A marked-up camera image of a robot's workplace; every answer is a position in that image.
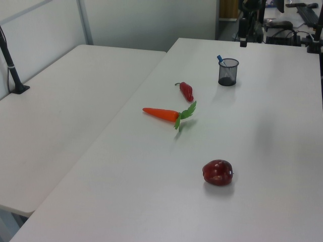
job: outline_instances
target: pen holder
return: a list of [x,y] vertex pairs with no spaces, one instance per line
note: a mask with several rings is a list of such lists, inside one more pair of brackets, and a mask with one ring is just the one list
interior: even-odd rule
[[226,58],[219,62],[219,84],[233,86],[237,83],[237,70],[239,62],[236,59]]

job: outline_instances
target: toy apple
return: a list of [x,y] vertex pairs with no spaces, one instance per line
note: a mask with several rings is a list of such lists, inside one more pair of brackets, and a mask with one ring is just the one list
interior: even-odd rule
[[225,160],[213,160],[203,169],[204,180],[216,186],[225,186],[232,181],[232,165]]

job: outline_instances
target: green leaves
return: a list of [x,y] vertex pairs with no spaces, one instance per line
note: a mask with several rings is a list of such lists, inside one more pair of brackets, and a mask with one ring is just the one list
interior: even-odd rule
[[196,101],[193,102],[187,110],[184,110],[182,113],[180,113],[180,112],[178,113],[179,116],[176,119],[176,122],[174,125],[174,128],[176,130],[180,127],[181,119],[186,119],[186,118],[192,116],[193,112],[195,111],[195,108],[196,108]]
[[195,110],[195,108],[196,108],[196,101],[195,102],[193,102],[192,104],[191,104],[191,106],[187,109],[187,110],[185,110],[185,111],[183,111],[182,113],[181,113],[181,119],[186,119],[186,118],[188,118],[188,117],[190,117],[190,116],[192,116],[192,114],[193,114],[193,112],[194,112],[194,110]]
[[176,119],[176,122],[175,122],[175,125],[174,125],[174,128],[177,130],[179,127],[180,127],[180,123],[181,123],[181,113],[179,112],[178,113],[179,114],[179,116],[178,116],[178,118]]

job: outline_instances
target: red chili pepper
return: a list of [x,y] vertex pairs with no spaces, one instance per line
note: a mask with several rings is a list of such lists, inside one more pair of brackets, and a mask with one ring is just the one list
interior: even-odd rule
[[178,84],[180,84],[180,90],[182,91],[186,100],[192,102],[194,100],[192,87],[185,82],[176,83],[175,86]]

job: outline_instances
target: orange carrot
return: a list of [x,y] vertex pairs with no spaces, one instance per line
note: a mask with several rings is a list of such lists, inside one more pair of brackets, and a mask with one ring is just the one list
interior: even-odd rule
[[196,101],[193,102],[191,106],[187,110],[184,110],[183,112],[176,112],[173,110],[150,108],[150,107],[144,107],[142,110],[155,117],[159,117],[167,121],[175,122],[174,128],[177,130],[180,126],[180,122],[182,119],[186,119],[192,116],[195,110],[195,107],[196,107]]
[[173,110],[165,110],[165,109],[158,109],[158,108],[150,108],[145,107],[142,109],[144,112],[149,113],[155,117],[159,117],[164,120],[168,120],[171,122],[176,122],[176,119],[179,116],[179,113]]

